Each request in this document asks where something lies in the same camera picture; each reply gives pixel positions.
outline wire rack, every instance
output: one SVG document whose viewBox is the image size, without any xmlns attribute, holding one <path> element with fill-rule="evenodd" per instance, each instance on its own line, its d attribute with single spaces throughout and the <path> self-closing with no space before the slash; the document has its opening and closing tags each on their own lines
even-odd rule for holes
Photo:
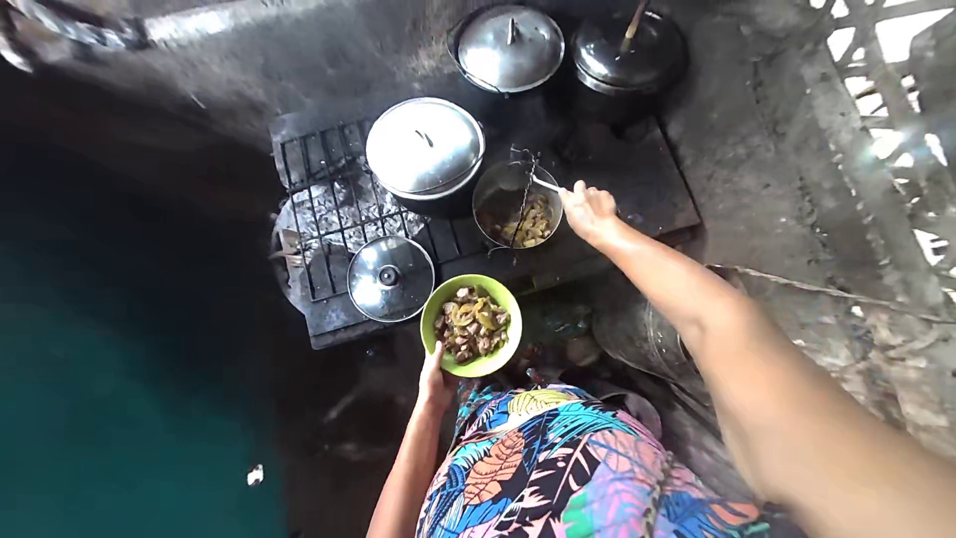
<svg viewBox="0 0 956 538">
<path fill-rule="evenodd" d="M 370 126 L 361 120 L 317 130 L 279 148 L 276 164 L 289 195 L 283 211 L 291 212 L 313 302 L 347 294 L 352 256 L 378 237 L 414 239 L 436 262 L 470 254 L 449 221 L 406 210 L 373 179 L 365 163 Z"/>
</svg>

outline metal pot with food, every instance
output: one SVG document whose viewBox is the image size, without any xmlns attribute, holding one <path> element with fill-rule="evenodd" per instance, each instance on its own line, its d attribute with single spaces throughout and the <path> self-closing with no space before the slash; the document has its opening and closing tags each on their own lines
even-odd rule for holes
<svg viewBox="0 0 956 538">
<path fill-rule="evenodd" d="M 540 245 L 554 234 L 564 214 L 557 189 L 554 177 L 537 163 L 495 165 L 475 186 L 471 203 L 475 222 L 498 246 L 526 249 Z"/>
<path fill-rule="evenodd" d="M 472 13 L 452 30 L 448 51 L 472 84 L 513 94 L 554 75 L 564 58 L 564 34 L 541 11 L 491 6 Z"/>
<path fill-rule="evenodd" d="M 376 180 L 407 209 L 450 215 L 467 207 L 485 156 L 485 134 L 451 101 L 423 97 L 392 106 L 372 124 L 365 157 Z"/>
</svg>

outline green bowl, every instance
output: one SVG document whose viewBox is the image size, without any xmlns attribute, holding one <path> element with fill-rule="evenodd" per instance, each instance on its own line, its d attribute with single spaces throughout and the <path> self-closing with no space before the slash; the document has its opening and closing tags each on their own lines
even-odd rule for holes
<svg viewBox="0 0 956 538">
<path fill-rule="evenodd" d="M 442 358 L 442 368 L 459 377 L 481 377 L 505 366 L 518 349 L 518 341 L 521 340 L 521 310 L 518 309 L 518 300 L 508 291 L 505 284 L 485 275 L 462 275 L 445 280 L 432 292 L 431 297 L 424 304 L 419 327 L 425 351 L 431 353 L 435 350 L 437 341 L 434 324 L 442 304 L 451 301 L 459 288 L 474 285 L 488 290 L 488 294 L 494 298 L 494 301 L 511 314 L 511 324 L 508 325 L 508 341 L 491 355 L 475 359 L 466 365 L 456 365 L 454 355 L 445 353 Z"/>
</svg>

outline metal spoon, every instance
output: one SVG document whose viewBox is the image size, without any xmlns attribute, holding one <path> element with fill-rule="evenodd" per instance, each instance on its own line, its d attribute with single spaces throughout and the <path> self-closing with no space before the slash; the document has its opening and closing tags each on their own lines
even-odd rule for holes
<svg viewBox="0 0 956 538">
<path fill-rule="evenodd" d="M 545 189 L 551 189 L 554 192 L 561 192 L 561 187 L 538 179 L 538 177 L 533 173 L 532 181 L 541 187 L 544 187 Z M 519 189 L 524 189 L 525 185 L 527 185 L 526 180 L 517 174 L 509 174 L 508 177 L 498 180 L 498 187 L 500 187 L 502 191 L 518 191 Z"/>
</svg>

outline floral dress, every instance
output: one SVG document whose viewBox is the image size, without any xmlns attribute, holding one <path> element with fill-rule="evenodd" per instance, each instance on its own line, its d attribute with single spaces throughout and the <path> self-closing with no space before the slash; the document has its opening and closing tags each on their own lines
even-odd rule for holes
<svg viewBox="0 0 956 538">
<path fill-rule="evenodd" d="M 416 536 L 760 536 L 634 417 L 567 385 L 472 392 Z"/>
</svg>

